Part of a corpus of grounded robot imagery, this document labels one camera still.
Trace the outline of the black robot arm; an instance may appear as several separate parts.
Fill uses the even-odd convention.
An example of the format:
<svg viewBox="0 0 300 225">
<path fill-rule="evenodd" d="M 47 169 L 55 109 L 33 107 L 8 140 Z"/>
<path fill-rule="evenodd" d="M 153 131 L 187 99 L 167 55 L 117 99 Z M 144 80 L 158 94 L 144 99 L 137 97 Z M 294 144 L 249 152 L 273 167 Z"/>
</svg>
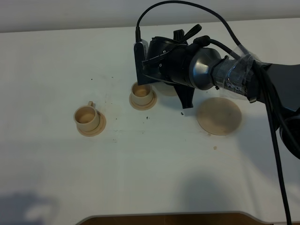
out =
<svg viewBox="0 0 300 225">
<path fill-rule="evenodd" d="M 260 63 L 243 46 L 236 51 L 208 36 L 177 30 L 173 38 L 134 44 L 139 85 L 163 82 L 175 88 L 183 108 L 193 107 L 196 89 L 225 89 L 249 102 L 270 102 L 274 128 L 287 149 L 300 155 L 300 67 Z"/>
</svg>

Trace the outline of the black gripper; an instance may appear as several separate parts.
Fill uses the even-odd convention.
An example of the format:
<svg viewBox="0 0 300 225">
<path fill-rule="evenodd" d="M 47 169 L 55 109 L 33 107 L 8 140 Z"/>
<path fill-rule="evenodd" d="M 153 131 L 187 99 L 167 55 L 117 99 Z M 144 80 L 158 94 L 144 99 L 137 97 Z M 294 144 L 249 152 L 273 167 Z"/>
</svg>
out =
<svg viewBox="0 0 300 225">
<path fill-rule="evenodd" d="M 138 85 L 164 82 L 174 87 L 183 109 L 193 108 L 194 87 L 188 77 L 192 59 L 187 40 L 196 35 L 198 29 L 173 32 L 173 38 L 154 37 L 150 41 L 147 59 L 144 59 L 141 31 L 135 30 L 135 68 Z"/>
</svg>

